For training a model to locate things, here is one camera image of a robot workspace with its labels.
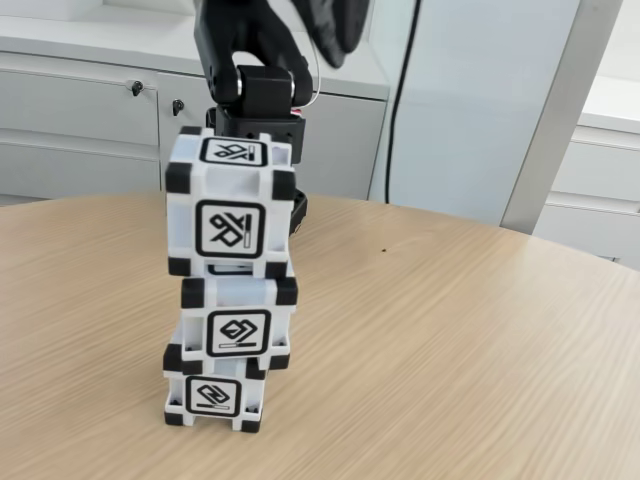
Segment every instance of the wood grain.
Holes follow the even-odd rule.
[[[0,210],[0,477],[640,478],[640,275],[510,231],[312,198],[262,431],[168,427],[157,196]]]

